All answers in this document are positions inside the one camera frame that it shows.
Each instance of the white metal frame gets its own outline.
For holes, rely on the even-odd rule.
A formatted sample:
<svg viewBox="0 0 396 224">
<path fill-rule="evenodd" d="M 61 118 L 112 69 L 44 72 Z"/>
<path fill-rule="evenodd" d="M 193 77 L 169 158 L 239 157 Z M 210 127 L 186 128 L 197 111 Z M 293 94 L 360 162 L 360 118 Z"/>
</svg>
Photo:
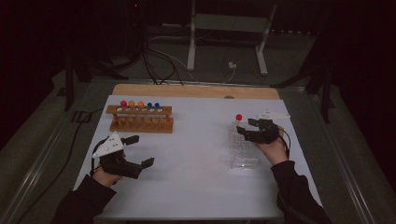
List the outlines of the white metal frame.
<svg viewBox="0 0 396 224">
<path fill-rule="evenodd" d="M 267 37 L 270 33 L 271 30 L 271 25 L 272 25 L 272 20 L 274 18 L 276 12 L 276 5 L 273 5 L 271 13 L 268 18 L 249 18 L 249 17 L 233 17 L 240 21 L 259 21 L 260 24 L 254 26 L 252 25 L 251 22 L 247 22 L 246 24 L 249 24 L 249 26 L 244 26 L 241 22 L 239 26 L 235 25 L 233 26 L 233 31 L 245 31 L 245 32 L 257 32 L 257 33 L 262 33 L 262 42 L 256 46 L 256 55 L 257 55 L 257 62 L 259 64 L 260 68 L 260 74 L 262 76 L 268 75 L 268 70 L 267 66 L 265 64 L 264 56 L 262 54 L 262 51 L 265 46 L 265 42 L 267 40 Z M 226 16 L 220 16 L 220 15 L 205 15 L 205 14 L 197 14 L 195 12 L 195 0 L 191 0 L 191 36 L 190 36 L 190 49 L 189 49 L 189 58 L 187 60 L 187 69 L 189 71 L 194 70 L 194 64 L 195 64 L 195 51 L 196 51 L 196 45 L 195 45 L 195 29 L 196 28 L 203 28 L 203 29 L 217 29 L 217 30 L 226 30 L 224 28 L 220 27 L 214 27 L 213 24 L 208 24 L 205 23 L 203 20 L 197 20 L 198 18 L 202 17 L 211 17 L 213 19 L 224 19 L 226 20 Z"/>
</svg>

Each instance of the white tabletop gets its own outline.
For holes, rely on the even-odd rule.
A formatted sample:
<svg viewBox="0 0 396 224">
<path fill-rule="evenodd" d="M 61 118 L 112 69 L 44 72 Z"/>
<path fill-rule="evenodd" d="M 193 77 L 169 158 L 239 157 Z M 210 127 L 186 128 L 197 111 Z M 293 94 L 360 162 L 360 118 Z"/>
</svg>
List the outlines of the white tabletop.
<svg viewBox="0 0 396 224">
<path fill-rule="evenodd" d="M 231 169 L 228 129 L 236 114 L 242 121 L 269 109 L 289 114 L 282 100 L 208 99 L 110 95 L 107 105 L 121 100 L 160 103 L 173 107 L 173 133 L 119 133 L 139 135 L 124 148 L 126 160 L 140 163 L 155 158 L 138 179 L 124 177 L 112 188 L 117 195 L 102 215 L 114 219 L 249 219 L 282 217 L 276 207 L 277 186 L 270 163 L 259 153 L 254 170 Z M 102 114 L 75 188 L 91 169 L 92 150 L 107 138 L 112 115 Z M 290 119 L 274 119 L 291 138 L 290 159 L 305 175 L 314 198 L 321 204 Z"/>
</svg>

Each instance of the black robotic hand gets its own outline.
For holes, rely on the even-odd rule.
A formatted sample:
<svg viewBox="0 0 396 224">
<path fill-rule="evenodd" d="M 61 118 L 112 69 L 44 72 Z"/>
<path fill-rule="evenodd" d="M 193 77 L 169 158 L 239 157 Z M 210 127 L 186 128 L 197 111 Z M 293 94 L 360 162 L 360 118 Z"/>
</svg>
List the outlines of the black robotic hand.
<svg viewBox="0 0 396 224">
<path fill-rule="evenodd" d="M 120 140 L 123 145 L 128 146 L 137 143 L 139 141 L 139 136 L 134 135 L 128 138 L 121 138 Z M 105 141 L 106 139 L 99 142 L 95 149 L 97 149 Z M 154 158 L 150 158 L 148 160 L 142 161 L 141 164 L 129 162 L 124 159 L 123 149 L 100 157 L 100 164 L 106 173 L 112 175 L 131 177 L 133 179 L 137 179 L 140 173 L 144 169 L 152 166 L 153 163 L 154 163 Z"/>
<path fill-rule="evenodd" d="M 247 131 L 236 126 L 236 130 L 245 136 L 246 141 L 271 144 L 279 137 L 279 128 L 271 119 L 248 119 L 247 122 L 251 126 L 259 127 L 259 130 Z"/>
</svg>

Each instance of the red cap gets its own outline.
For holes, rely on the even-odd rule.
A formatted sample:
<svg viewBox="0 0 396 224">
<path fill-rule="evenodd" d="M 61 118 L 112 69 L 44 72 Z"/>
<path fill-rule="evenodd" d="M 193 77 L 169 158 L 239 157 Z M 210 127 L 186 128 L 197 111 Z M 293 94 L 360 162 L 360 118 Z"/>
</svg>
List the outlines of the red cap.
<svg viewBox="0 0 396 224">
<path fill-rule="evenodd" d="M 242 115 L 241 114 L 237 114 L 235 117 L 236 120 L 241 120 L 242 119 Z"/>
</svg>

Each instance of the dark background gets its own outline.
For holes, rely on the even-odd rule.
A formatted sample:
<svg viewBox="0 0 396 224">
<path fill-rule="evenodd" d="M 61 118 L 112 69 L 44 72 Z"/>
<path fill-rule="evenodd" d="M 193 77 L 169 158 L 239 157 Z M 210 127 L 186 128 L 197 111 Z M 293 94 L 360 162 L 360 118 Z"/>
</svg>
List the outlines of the dark background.
<svg viewBox="0 0 396 224">
<path fill-rule="evenodd" d="M 212 10 L 202 1 L 201 10 Z M 229 13 L 249 14 L 261 2 L 220 1 Z M 124 1 L 129 11 L 106 1 L 2 1 L 0 5 L 0 76 L 3 128 L 0 147 L 18 130 L 53 89 L 51 78 L 64 70 L 66 40 L 95 59 L 110 60 L 120 55 L 118 19 L 129 14 L 136 25 L 186 25 L 190 3 L 185 0 Z M 138 10 L 132 10 L 134 4 Z M 393 162 L 395 136 L 391 123 L 395 114 L 395 1 L 299 1 L 282 2 L 274 17 L 273 29 L 318 35 L 304 68 L 325 58 L 333 65 L 332 83 L 357 121 L 384 174 L 396 190 Z M 102 29 L 112 29 L 106 35 Z M 138 41 L 136 34 L 128 34 Z M 136 43 L 126 53 L 136 51 Z"/>
</svg>

